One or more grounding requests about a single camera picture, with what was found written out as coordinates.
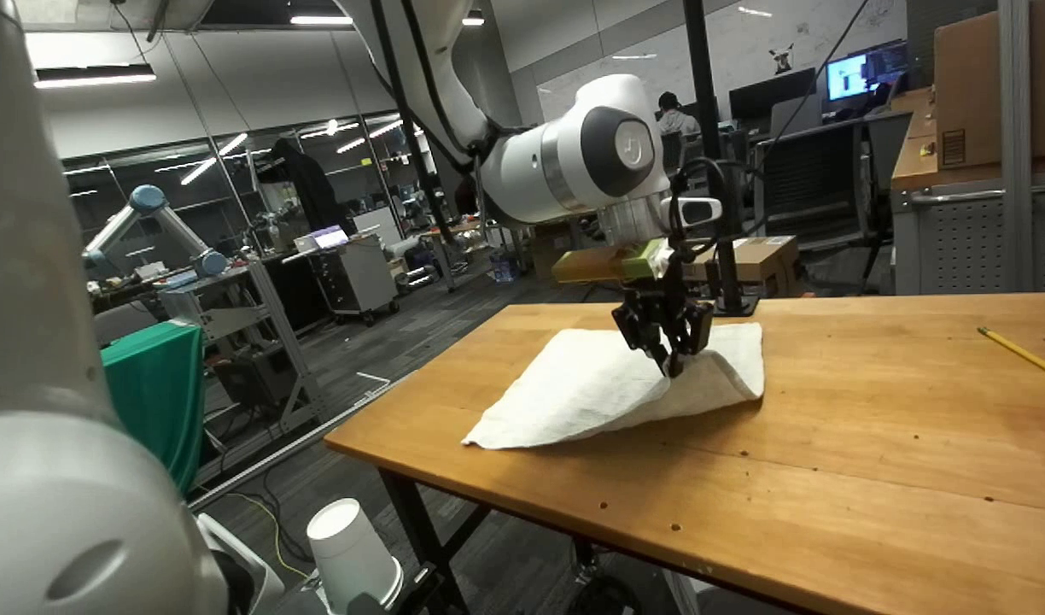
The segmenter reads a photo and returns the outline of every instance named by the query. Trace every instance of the workbench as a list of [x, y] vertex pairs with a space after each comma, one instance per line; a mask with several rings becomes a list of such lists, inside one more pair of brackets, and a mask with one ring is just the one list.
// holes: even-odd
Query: workbench
[[978, 334], [1045, 357], [1045, 295], [762, 302], [754, 322], [760, 408], [464, 448], [554, 332], [613, 327], [610, 304], [515, 304], [327, 443], [382, 469], [444, 570], [459, 539], [414, 483], [813, 613], [1045, 613], [1045, 374]]

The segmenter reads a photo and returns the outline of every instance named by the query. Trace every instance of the robotic arm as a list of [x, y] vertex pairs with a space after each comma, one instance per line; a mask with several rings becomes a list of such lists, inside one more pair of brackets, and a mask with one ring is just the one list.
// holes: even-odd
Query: robotic arm
[[506, 222], [597, 215], [613, 242], [670, 235], [664, 279], [624, 286], [616, 322], [632, 349], [668, 376], [707, 344], [712, 304], [684, 283], [688, 219], [713, 222], [713, 198], [670, 195], [664, 140], [635, 74], [588, 82], [578, 103], [524, 134], [497, 128], [455, 74], [451, 51], [471, 0], [340, 0], [357, 21], [380, 74], [431, 140], [487, 188], [487, 207]]
[[[668, 178], [638, 82], [596, 82], [563, 120], [504, 136], [448, 62], [464, 11], [464, 0], [351, 0], [374, 55], [398, 41], [402, 73], [424, 82], [410, 97], [414, 113], [459, 165], [481, 174], [506, 219], [610, 215], [658, 198]], [[410, 33], [376, 37], [391, 31], [382, 14]], [[0, 0], [0, 613], [228, 613], [228, 584], [172, 478], [118, 428], [64, 201], [24, 33], [13, 2]], [[154, 188], [138, 188], [90, 254], [103, 254], [135, 215], [158, 215], [202, 273], [220, 269]], [[691, 357], [707, 312], [681, 295], [678, 276], [658, 283], [632, 291], [622, 332], [638, 322], [645, 334], [624, 337], [651, 344], [664, 327], [684, 337], [674, 352]]]
[[84, 259], [105, 259], [105, 248], [118, 245], [138, 219], [154, 219], [163, 235], [175, 235], [175, 242], [192, 256], [195, 273], [220, 276], [225, 269], [225, 256], [185, 226], [185, 219], [172, 207], [168, 195], [158, 185], [135, 188], [126, 204], [109, 215], [105, 229], [87, 242]]

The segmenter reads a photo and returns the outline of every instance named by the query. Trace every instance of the wall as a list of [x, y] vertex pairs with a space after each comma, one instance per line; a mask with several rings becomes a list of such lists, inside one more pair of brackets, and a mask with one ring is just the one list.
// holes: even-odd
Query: wall
[[524, 123], [545, 120], [539, 84], [684, 24], [681, 0], [491, 0]]
[[[32, 62], [138, 57], [126, 33], [32, 33]], [[204, 31], [143, 47], [146, 84], [45, 88], [45, 123], [63, 157], [135, 150], [202, 134], [241, 134], [391, 109], [357, 31]]]
[[[600, 2], [597, 21], [590, 6], [588, 0], [572, 0], [557, 2], [554, 14], [533, 11], [538, 17], [504, 33], [525, 123], [559, 117], [578, 84], [613, 73], [643, 74], [656, 98], [668, 88], [681, 98], [693, 98], [681, 0], [632, 2], [635, 11]], [[705, 0], [720, 113], [729, 113], [729, 88], [771, 74], [775, 62], [769, 47], [792, 46], [792, 70], [821, 66], [854, 6], [854, 0]], [[904, 2], [871, 0], [839, 46], [839, 55], [900, 41], [904, 26]]]
[[[775, 74], [775, 57], [769, 51], [789, 51], [792, 70], [821, 70], [829, 47], [839, 41], [847, 21], [854, 17], [850, 0], [754, 0], [720, 6], [707, 14], [707, 41], [713, 66], [713, 88], [720, 117], [729, 117], [729, 92], [767, 82]], [[839, 41], [838, 57], [874, 47], [885, 41], [904, 37], [904, 2], [871, 0], [859, 17], [854, 31]], [[597, 80], [632, 73], [638, 74], [653, 98], [658, 92], [678, 92], [684, 103], [693, 103], [693, 70], [688, 47], [688, 26], [670, 26], [638, 46], [610, 51], [597, 62], [588, 62], [573, 73], [563, 73], [538, 84], [545, 117], [559, 117], [572, 109], [573, 92]]]

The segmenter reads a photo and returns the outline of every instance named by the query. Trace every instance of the white towel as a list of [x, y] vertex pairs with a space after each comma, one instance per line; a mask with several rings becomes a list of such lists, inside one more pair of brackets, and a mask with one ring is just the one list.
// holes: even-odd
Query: white towel
[[762, 326], [713, 326], [707, 352], [681, 378], [632, 352], [620, 332], [563, 327], [491, 404], [464, 443], [545, 448], [651, 419], [762, 400]]

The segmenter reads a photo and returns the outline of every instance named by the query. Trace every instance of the white cylinder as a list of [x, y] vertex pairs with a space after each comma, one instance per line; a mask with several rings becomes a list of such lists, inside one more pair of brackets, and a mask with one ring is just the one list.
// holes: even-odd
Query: white cylinder
[[331, 613], [349, 613], [358, 593], [393, 604], [402, 566], [388, 550], [357, 499], [340, 499], [307, 523], [307, 539], [322, 570]]

